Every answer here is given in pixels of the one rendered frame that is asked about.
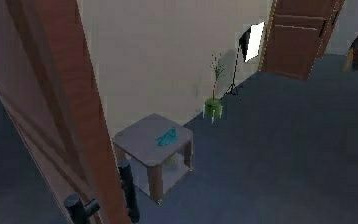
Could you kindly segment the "teal cloth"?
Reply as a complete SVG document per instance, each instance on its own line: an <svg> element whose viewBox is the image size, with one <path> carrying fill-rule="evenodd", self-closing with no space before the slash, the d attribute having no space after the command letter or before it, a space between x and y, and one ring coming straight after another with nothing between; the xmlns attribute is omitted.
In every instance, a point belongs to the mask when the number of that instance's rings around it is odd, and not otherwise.
<svg viewBox="0 0 358 224"><path fill-rule="evenodd" d="M178 140L176 128L173 127L168 130L165 134L156 139L158 146L163 147L170 145Z"/></svg>

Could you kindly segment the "green potted house plant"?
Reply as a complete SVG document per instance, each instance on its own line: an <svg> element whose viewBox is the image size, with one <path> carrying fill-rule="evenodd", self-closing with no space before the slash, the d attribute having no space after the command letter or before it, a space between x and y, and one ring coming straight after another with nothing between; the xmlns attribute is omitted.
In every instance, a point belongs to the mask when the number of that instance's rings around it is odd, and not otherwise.
<svg viewBox="0 0 358 224"><path fill-rule="evenodd" d="M215 122L216 117L221 117L222 115L221 101L216 97L217 84L225 70L224 64L221 62L221 57L221 53L212 54L211 69L214 76L212 96L205 100L202 109L202 117L210 118L212 123Z"/></svg>

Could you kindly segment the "grey side table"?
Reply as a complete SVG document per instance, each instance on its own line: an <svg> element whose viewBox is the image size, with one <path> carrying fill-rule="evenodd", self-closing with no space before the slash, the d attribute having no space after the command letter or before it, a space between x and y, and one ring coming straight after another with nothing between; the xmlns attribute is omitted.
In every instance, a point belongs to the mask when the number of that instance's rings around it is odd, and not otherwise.
<svg viewBox="0 0 358 224"><path fill-rule="evenodd" d="M160 147L156 139L175 127L178 140ZM112 139L130 160L134 185L160 204L164 195L193 171L193 132L159 114L148 115ZM176 164L165 162L176 155Z"/></svg>

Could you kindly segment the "black floor lamp white shade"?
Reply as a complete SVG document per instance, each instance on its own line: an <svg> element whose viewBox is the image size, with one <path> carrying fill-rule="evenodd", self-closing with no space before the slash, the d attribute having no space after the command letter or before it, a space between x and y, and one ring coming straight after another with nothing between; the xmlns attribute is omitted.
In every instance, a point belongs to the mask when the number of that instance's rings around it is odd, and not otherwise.
<svg viewBox="0 0 358 224"><path fill-rule="evenodd" d="M224 95L237 95L237 86L242 82L239 75L250 76L258 68L265 25L265 21L247 25L242 32L237 33L235 48L223 56L228 78Z"/></svg>

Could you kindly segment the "brown wooden room door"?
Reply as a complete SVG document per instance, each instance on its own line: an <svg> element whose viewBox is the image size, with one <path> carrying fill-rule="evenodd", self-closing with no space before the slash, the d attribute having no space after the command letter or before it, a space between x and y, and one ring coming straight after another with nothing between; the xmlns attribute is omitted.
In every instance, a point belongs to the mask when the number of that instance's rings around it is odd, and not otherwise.
<svg viewBox="0 0 358 224"><path fill-rule="evenodd" d="M0 101L57 205L131 224L77 0L0 0Z"/></svg>

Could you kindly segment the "brown panelled room door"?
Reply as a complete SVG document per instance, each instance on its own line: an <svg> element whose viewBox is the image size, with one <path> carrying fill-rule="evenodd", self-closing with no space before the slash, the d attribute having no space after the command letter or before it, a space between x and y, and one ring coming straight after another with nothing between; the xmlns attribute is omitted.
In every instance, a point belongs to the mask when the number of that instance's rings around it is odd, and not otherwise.
<svg viewBox="0 0 358 224"><path fill-rule="evenodd" d="M259 70L307 80L322 57L345 0L273 0ZM324 34L319 32L327 20Z"/></svg>

